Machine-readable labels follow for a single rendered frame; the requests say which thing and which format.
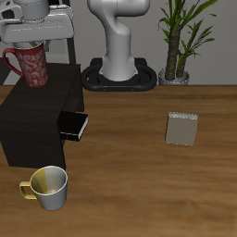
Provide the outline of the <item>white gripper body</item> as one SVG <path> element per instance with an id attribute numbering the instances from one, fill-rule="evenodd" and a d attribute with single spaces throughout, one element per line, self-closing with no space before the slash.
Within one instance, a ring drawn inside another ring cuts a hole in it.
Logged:
<path id="1" fill-rule="evenodd" d="M 74 35 L 73 12 L 69 6 L 50 6 L 42 20 L 25 20 L 21 9 L 11 7 L 16 16 L 0 19 L 0 38 L 5 44 L 50 41 L 71 38 Z"/>

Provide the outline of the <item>dark brown desk caddy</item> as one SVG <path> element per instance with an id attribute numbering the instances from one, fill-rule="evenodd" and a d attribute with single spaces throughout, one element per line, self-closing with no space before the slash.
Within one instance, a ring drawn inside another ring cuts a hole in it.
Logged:
<path id="1" fill-rule="evenodd" d="M 84 110 L 81 67 L 49 63 L 49 82 L 37 88 L 19 79 L 0 105 L 0 143 L 11 167 L 66 166 L 57 120 Z"/>

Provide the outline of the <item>green pot plant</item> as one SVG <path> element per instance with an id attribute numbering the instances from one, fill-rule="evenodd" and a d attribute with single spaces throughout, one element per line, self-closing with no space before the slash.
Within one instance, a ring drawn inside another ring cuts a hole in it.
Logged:
<path id="1" fill-rule="evenodd" d="M 195 50 L 199 46 L 214 41 L 214 38 L 208 38 L 212 26 L 197 35 L 202 19 L 193 26 L 189 25 L 191 20 L 218 0 L 206 0 L 202 4 L 200 1 L 197 0 L 189 10 L 185 8 L 186 0 L 168 0 L 168 11 L 162 8 L 165 17 L 159 24 L 164 22 L 168 27 L 163 29 L 166 36 L 164 41 L 168 44 L 168 58 L 166 67 L 158 73 L 159 85 L 187 85 L 190 79 L 189 73 L 184 70 L 187 58 L 198 56 Z"/>

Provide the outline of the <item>black book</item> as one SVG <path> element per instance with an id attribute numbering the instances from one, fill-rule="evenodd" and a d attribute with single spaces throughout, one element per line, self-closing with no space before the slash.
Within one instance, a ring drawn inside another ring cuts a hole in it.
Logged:
<path id="1" fill-rule="evenodd" d="M 78 142 L 89 122 L 87 114 L 62 111 L 58 118 L 58 128 L 63 140 Z"/>

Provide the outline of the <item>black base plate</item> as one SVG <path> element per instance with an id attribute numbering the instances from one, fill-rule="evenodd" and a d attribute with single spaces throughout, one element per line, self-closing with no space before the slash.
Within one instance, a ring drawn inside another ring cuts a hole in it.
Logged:
<path id="1" fill-rule="evenodd" d="M 145 92 L 156 86 L 156 73 L 147 66 L 146 60 L 135 57 L 135 67 L 138 73 L 128 81 L 110 81 L 99 73 L 102 58 L 96 57 L 81 74 L 82 86 L 92 92 Z"/>

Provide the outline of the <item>white and yellow mug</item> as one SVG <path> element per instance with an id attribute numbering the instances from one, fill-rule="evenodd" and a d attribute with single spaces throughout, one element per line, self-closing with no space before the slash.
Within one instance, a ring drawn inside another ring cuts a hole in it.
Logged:
<path id="1" fill-rule="evenodd" d="M 68 175 L 56 166 L 43 167 L 35 171 L 29 181 L 19 184 L 23 198 L 37 200 L 48 211 L 61 208 L 67 200 Z"/>

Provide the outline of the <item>red patterned mug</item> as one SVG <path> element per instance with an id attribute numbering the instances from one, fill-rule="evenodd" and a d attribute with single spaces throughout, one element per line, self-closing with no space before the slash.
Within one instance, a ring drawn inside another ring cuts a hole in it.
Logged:
<path id="1" fill-rule="evenodd" d="M 16 69 L 8 62 L 7 53 L 16 57 L 20 69 Z M 29 87 L 42 87 L 49 82 L 43 42 L 31 43 L 30 45 L 26 43 L 12 44 L 11 48 L 4 50 L 3 59 L 11 70 L 25 79 Z"/>

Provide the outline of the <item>grey book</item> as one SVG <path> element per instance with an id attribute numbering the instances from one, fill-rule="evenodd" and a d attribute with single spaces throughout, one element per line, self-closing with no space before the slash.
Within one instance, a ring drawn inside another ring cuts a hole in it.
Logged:
<path id="1" fill-rule="evenodd" d="M 198 116 L 187 113 L 168 113 L 165 143 L 193 146 Z"/>

